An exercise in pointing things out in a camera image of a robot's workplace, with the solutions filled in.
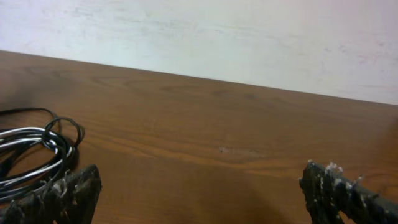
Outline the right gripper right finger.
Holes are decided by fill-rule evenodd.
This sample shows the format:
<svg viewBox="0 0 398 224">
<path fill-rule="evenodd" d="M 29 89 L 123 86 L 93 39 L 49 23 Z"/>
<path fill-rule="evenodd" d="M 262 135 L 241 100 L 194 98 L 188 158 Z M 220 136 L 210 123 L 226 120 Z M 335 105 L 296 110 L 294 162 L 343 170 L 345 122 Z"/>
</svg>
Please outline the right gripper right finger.
<svg viewBox="0 0 398 224">
<path fill-rule="evenodd" d="M 343 169 L 308 161 L 299 179 L 312 223 L 343 223 L 344 213 L 355 223 L 397 223 L 397 204 L 343 177 Z"/>
</svg>

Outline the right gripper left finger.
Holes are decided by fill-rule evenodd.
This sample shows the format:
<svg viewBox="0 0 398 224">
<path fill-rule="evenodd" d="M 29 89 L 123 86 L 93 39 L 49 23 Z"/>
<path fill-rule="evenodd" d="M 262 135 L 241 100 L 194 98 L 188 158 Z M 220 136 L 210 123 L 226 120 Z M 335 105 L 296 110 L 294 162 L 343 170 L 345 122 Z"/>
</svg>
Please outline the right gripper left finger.
<svg viewBox="0 0 398 224">
<path fill-rule="evenodd" d="M 67 172 L 62 179 L 2 207 L 1 223 L 90 224 L 101 188 L 100 172 L 94 164 Z"/>
</svg>

